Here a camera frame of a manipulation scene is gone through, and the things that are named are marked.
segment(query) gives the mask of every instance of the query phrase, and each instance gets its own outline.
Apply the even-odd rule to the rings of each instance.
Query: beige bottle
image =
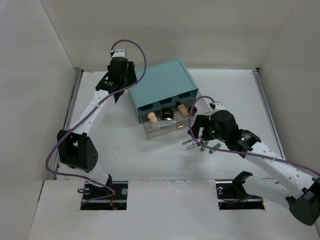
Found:
[[[185,107],[185,105],[183,105],[181,102],[177,101],[176,105],[178,107],[178,112],[181,114],[181,116],[186,119],[189,117],[189,113]]]

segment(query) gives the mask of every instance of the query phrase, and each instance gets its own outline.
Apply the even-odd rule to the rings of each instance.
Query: cable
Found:
[[[196,103],[200,100],[200,99],[210,99],[213,103],[215,102],[213,100],[212,97],[210,96],[200,96],[198,97],[194,104],[191,106],[191,109],[190,109],[190,113],[192,113]],[[191,115],[189,116],[189,119],[188,119],[188,125],[189,125],[189,132],[190,132],[190,135],[191,137],[193,138],[193,140],[197,141],[193,131],[192,131],[192,126],[191,126]],[[211,147],[211,146],[207,146],[207,145],[204,145],[203,143],[199,142],[198,143],[200,146],[203,146],[207,149],[211,149],[211,150],[216,150],[218,152],[224,152],[224,153],[231,153],[231,154],[239,154],[239,155],[249,155],[249,156],[254,156],[254,157],[259,157],[259,158],[265,158],[265,159],[268,159],[268,160],[274,160],[274,161],[277,161],[277,162],[280,162],[280,163],[285,163],[285,164],[290,164],[292,166],[295,166],[295,167],[299,167],[299,168],[302,168],[302,169],[305,169],[305,170],[308,170],[309,172],[315,174],[315,175],[318,175],[320,176],[320,172],[316,171],[316,170],[313,170],[312,168],[310,167],[307,167],[307,166],[304,166],[300,163],[296,163],[296,162],[292,162],[292,161],[287,161],[287,160],[283,160],[283,159],[280,159],[280,158],[274,158],[272,156],[267,156],[267,155],[263,155],[263,154],[258,154],[258,153],[253,153],[253,152],[243,152],[243,151],[233,151],[233,150],[225,150],[225,149],[220,149],[220,148],[214,148],[214,147]]]
[[[119,40],[119,41],[116,41],[112,47],[111,47],[111,51],[114,49],[114,47],[119,44],[119,43],[122,43],[122,42],[128,42],[128,43],[131,43],[133,45],[135,45],[139,50],[140,52],[142,53],[142,56],[143,56],[143,61],[144,61],[144,68],[143,68],[143,73],[141,75],[141,77],[134,83],[134,84],[131,84],[130,86],[127,86],[125,88],[122,88],[122,89],[119,89],[117,91],[114,91],[113,93],[109,94],[108,96],[104,97],[93,109],[91,112],[88,113],[87,116],[85,116],[81,121],[79,121],[73,128],[69,129],[68,132],[54,145],[54,147],[52,148],[52,150],[49,152],[47,158],[46,158],[46,161],[45,161],[45,168],[52,174],[55,174],[55,175],[61,175],[61,176],[69,176],[69,177],[76,177],[76,178],[81,178],[81,179],[85,179],[85,180],[89,180],[99,186],[102,186],[108,190],[111,191],[111,194],[109,195],[106,195],[106,196],[100,196],[100,197],[95,197],[95,198],[91,198],[91,199],[88,199],[86,200],[85,202],[83,202],[81,204],[81,206],[89,201],[92,201],[92,200],[98,200],[98,199],[104,199],[104,198],[108,198],[108,197],[111,197],[115,194],[115,191],[105,185],[105,184],[102,184],[100,182],[97,182],[95,180],[92,180],[91,178],[89,177],[86,177],[86,176],[82,176],[82,175],[79,175],[79,174],[72,174],[72,173],[64,173],[64,172],[58,172],[58,171],[54,171],[52,169],[50,169],[49,167],[49,162],[50,162],[50,159],[52,157],[52,155],[54,154],[54,152],[57,150],[57,148],[60,146],[60,144],[76,129],[78,128],[82,123],[84,123],[98,108],[99,106],[104,102],[106,101],[108,98],[112,97],[113,95],[115,94],[118,94],[118,93],[121,93],[121,92],[124,92],[125,90],[128,90],[129,88],[132,88],[133,86],[137,85],[145,76],[146,74],[146,71],[147,71],[147,58],[146,58],[146,55],[145,55],[145,52],[143,51],[143,49],[137,44],[135,43],[134,41],[131,41],[131,40],[128,40],[128,39],[122,39],[122,40]]]

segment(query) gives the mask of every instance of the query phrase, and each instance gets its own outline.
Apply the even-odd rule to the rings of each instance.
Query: black slot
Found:
[[[140,109],[140,111],[145,111],[145,110],[152,109],[153,107],[154,107],[154,105],[152,103],[150,103],[150,104],[139,107],[139,109]]]
[[[159,103],[161,105],[164,105],[164,104],[168,104],[168,103],[171,103],[172,102],[172,98],[171,97],[168,97],[166,99],[163,99],[163,100],[160,100]]]
[[[178,95],[178,98],[184,99],[184,98],[186,98],[186,97],[189,97],[190,95],[191,95],[191,92],[188,91],[188,92],[179,94],[179,95]]]

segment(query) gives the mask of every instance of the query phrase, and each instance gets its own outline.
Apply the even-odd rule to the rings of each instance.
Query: purple cable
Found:
[[[210,96],[200,96],[198,97],[194,104],[192,105],[191,109],[190,109],[190,113],[192,113],[192,110],[194,109],[196,103],[200,100],[200,99],[210,99],[213,103],[215,102],[213,100],[212,97]],[[197,141],[194,133],[192,132],[192,128],[191,128],[191,116],[189,116],[189,119],[188,119],[188,125],[189,125],[189,132],[190,132],[190,135],[191,137]],[[280,162],[280,163],[285,163],[285,164],[290,164],[290,165],[293,165],[295,167],[299,167],[299,168],[302,168],[302,169],[305,169],[305,170],[308,170],[309,172],[315,174],[315,175],[318,175],[320,176],[320,172],[317,172],[316,170],[313,170],[312,168],[310,167],[307,167],[307,166],[304,166],[300,163],[296,163],[296,162],[292,162],[292,161],[287,161],[287,160],[283,160],[283,159],[280,159],[280,158],[273,158],[272,156],[266,156],[266,155],[263,155],[263,154],[258,154],[258,153],[253,153],[253,152],[242,152],[242,151],[232,151],[232,150],[225,150],[225,149],[220,149],[220,148],[214,148],[214,147],[211,147],[211,146],[207,146],[207,145],[204,145],[203,143],[199,142],[198,145],[201,145],[207,149],[211,149],[211,150],[216,150],[216,151],[219,151],[219,152],[224,152],[224,153],[231,153],[231,154],[240,154],[240,155],[249,155],[249,156],[254,156],[254,157],[259,157],[259,158],[265,158],[265,159],[268,159],[268,160],[275,160],[277,162]]]
[[[71,128],[70,130],[68,130],[68,132],[54,145],[54,147],[52,148],[52,150],[49,152],[49,155],[48,157],[46,158],[46,161],[45,161],[45,168],[52,174],[55,174],[55,175],[61,175],[61,176],[69,176],[69,177],[77,177],[77,178],[81,178],[81,179],[85,179],[85,180],[89,180],[91,181],[92,183],[95,183],[99,186],[102,186],[108,190],[110,190],[112,193],[109,194],[109,195],[106,195],[106,196],[100,196],[100,197],[95,197],[95,198],[91,198],[91,199],[88,199],[86,200],[85,202],[83,202],[81,204],[84,205],[85,203],[89,202],[89,201],[92,201],[92,200],[98,200],[98,199],[104,199],[104,198],[108,198],[108,197],[111,197],[115,194],[115,191],[105,185],[105,184],[102,184],[100,182],[97,182],[95,180],[92,180],[91,178],[89,177],[86,177],[86,176],[82,176],[82,175],[79,175],[79,174],[72,174],[72,173],[64,173],[64,172],[58,172],[58,171],[54,171],[52,169],[50,169],[49,167],[49,161],[52,157],[52,155],[54,154],[54,152],[57,150],[57,148],[60,146],[60,144],[76,129],[78,128],[82,123],[84,123],[99,107],[99,105],[101,105],[104,101],[106,101],[108,98],[112,97],[113,95],[117,94],[117,93],[121,93],[129,88],[132,88],[133,86],[137,85],[145,76],[146,74],[146,71],[147,71],[147,58],[146,58],[146,55],[145,55],[145,52],[143,51],[143,49],[137,44],[135,43],[134,41],[131,41],[131,40],[128,40],[128,39],[122,39],[122,40],[119,40],[119,41],[116,41],[112,47],[111,47],[111,51],[114,49],[114,47],[121,43],[121,42],[128,42],[128,43],[131,43],[133,45],[135,45],[142,53],[142,56],[143,56],[143,61],[144,61],[144,68],[143,68],[143,73],[141,75],[141,77],[134,83],[134,84],[131,84],[130,86],[127,86],[125,88],[122,88],[120,90],[117,90],[117,91],[114,91],[113,93],[109,94],[108,96],[104,97],[98,104],[97,106],[95,106],[91,112],[88,113],[87,116],[85,116],[80,122],[78,122],[73,128]]]

